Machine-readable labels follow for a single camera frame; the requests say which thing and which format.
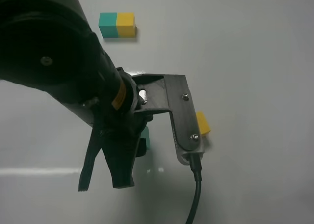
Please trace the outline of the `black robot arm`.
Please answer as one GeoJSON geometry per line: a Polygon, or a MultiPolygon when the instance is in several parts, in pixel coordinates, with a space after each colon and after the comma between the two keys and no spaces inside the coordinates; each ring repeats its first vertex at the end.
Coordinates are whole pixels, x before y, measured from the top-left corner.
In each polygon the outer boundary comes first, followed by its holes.
{"type": "Polygon", "coordinates": [[[103,152],[115,188],[132,170],[149,119],[131,76],[116,68],[79,0],[0,0],[0,77],[47,93],[92,127],[78,189],[87,191],[103,152]]]}

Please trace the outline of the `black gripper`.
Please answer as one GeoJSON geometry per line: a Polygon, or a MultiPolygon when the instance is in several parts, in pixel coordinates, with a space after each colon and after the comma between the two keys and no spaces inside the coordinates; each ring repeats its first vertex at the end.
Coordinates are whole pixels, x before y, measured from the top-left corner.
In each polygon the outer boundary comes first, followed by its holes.
{"type": "MultiPolygon", "coordinates": [[[[107,77],[108,81],[99,94],[99,103],[105,129],[111,137],[104,136],[102,151],[111,173],[113,187],[133,187],[132,170],[135,158],[144,156],[147,151],[141,133],[153,117],[135,113],[147,100],[140,96],[141,89],[132,75],[119,67],[112,76],[107,77]]],[[[89,189],[95,159],[100,149],[101,128],[94,125],[79,178],[79,192],[89,189]]]]}

